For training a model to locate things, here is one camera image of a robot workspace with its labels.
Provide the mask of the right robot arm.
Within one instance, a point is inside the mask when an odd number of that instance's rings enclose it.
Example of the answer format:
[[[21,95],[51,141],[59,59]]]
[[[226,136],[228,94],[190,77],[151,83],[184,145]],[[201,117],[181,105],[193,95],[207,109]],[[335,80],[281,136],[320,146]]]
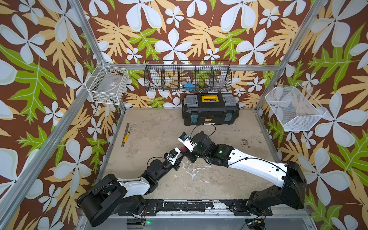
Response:
[[[194,137],[183,133],[178,140],[186,147],[184,155],[192,163],[201,158],[210,165],[242,170],[273,184],[251,193],[246,203],[248,212],[258,216],[280,204],[296,210],[304,208],[307,181],[298,163],[275,163],[257,158],[233,146],[215,144],[204,132]]]

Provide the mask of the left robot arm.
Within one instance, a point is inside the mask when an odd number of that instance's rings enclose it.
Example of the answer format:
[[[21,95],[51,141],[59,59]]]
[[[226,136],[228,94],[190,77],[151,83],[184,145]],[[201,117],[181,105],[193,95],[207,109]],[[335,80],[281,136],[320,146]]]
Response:
[[[172,169],[177,171],[183,158],[184,155],[179,154],[175,163],[156,159],[137,179],[118,179],[110,173],[82,194],[77,199],[77,206],[93,227],[102,224],[113,214],[139,215],[144,210],[143,196],[152,193],[158,187],[158,181]]]

